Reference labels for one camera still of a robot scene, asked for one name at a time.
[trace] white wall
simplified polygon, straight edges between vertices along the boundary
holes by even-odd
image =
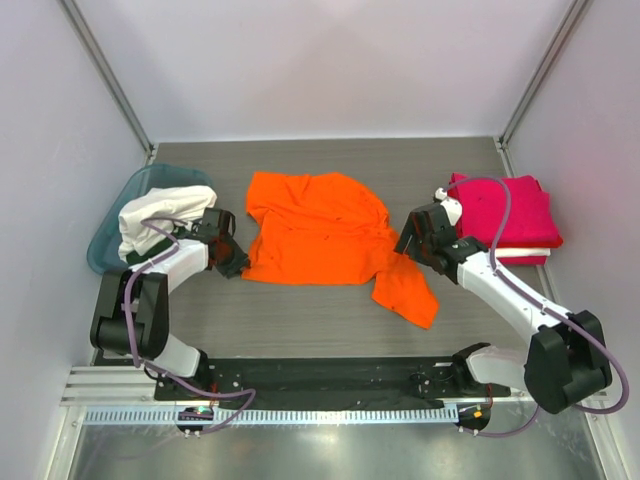
[[[640,445],[638,18],[636,0],[593,2],[511,142],[518,173],[535,175],[552,193],[566,243],[549,268],[562,301],[600,317],[607,344],[630,377],[631,401],[617,422],[634,456]]]
[[[88,243],[144,153],[57,2],[0,2],[0,78],[0,465],[29,480],[89,359]]]
[[[569,0],[78,0],[155,141],[501,133]]]

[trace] pink cloth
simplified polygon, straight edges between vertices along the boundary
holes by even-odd
[[[451,183],[466,178],[454,173]],[[562,237],[551,218],[549,194],[532,176],[503,179],[511,192],[511,213],[498,247],[557,248]],[[502,187],[490,180],[477,180],[449,191],[462,204],[462,217],[457,228],[461,236],[472,235],[491,245],[506,205]],[[505,265],[542,265],[546,257],[521,257],[501,260]]]

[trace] white cloth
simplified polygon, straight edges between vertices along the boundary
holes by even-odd
[[[548,257],[549,255],[551,255],[550,248],[496,248],[496,258]]]
[[[126,257],[134,250],[144,255],[165,237],[140,222],[151,217],[171,217],[193,221],[202,218],[204,209],[213,207],[217,200],[216,192],[210,187],[194,185],[191,187],[152,188],[143,197],[127,203],[118,215],[118,224],[122,234],[122,243],[118,256]],[[153,222],[166,232],[173,230],[173,222],[162,220]]]

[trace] orange shirt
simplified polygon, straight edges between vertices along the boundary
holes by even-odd
[[[394,253],[389,212],[364,185],[340,173],[258,172],[247,212],[260,225],[242,277],[285,285],[360,285],[375,277],[372,298],[423,328],[438,301],[417,265]]]

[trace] teal basket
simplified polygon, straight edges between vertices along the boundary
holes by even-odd
[[[87,250],[87,262],[91,270],[99,275],[114,268],[127,268],[118,257],[118,247],[122,236],[118,229],[120,210],[131,200],[149,193],[152,188],[188,187],[207,185],[213,188],[209,176],[199,170],[180,168],[162,163],[149,165],[138,170],[129,179],[93,236]]]

